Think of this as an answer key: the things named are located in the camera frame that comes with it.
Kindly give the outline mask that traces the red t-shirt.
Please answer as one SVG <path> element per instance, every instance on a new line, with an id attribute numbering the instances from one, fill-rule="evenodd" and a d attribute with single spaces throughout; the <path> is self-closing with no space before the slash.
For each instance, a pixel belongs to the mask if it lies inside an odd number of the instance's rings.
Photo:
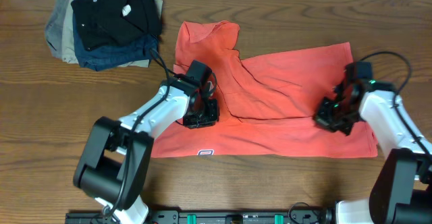
<path id="1" fill-rule="evenodd" d="M 217 77 L 213 96 L 220 117 L 205 128 L 171 124 L 156 139 L 153 157 L 377 156 L 377 140 L 367 123 L 356 123 L 345 135 L 322 130 L 313 120 L 321 100 L 333 96 L 353 60 L 349 43 L 241 59 L 235 48 L 239 31 L 239 25 L 228 21 L 181 25 L 174 72 L 186 72 L 195 60 L 207 64 Z"/>

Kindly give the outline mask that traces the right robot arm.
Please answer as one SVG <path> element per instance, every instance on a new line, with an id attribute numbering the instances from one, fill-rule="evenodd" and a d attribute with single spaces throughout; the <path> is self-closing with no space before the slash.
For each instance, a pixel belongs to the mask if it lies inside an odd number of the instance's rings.
<path id="1" fill-rule="evenodd" d="M 336 204 L 334 223 L 430 223 L 431 143 L 407 114 L 393 84 L 373 79 L 372 65 L 359 61 L 345 67 L 334 99 L 322 100 L 314 120 L 330 132 L 349 135 L 366 122 L 385 155 L 383 168 L 368 198 Z"/>

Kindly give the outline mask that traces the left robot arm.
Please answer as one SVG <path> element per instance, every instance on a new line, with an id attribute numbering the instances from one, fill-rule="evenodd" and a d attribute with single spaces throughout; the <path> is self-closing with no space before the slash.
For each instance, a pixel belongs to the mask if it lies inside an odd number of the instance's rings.
<path id="1" fill-rule="evenodd" d="M 212 98 L 216 77 L 193 61 L 185 74 L 168 74 L 158 93 L 133 113 L 93 125 L 78 162 L 74 185 L 99 202 L 99 213 L 70 213 L 66 223 L 145 223 L 149 213 L 142 191 L 155 139 L 177 120 L 204 128 L 219 120 Z"/>

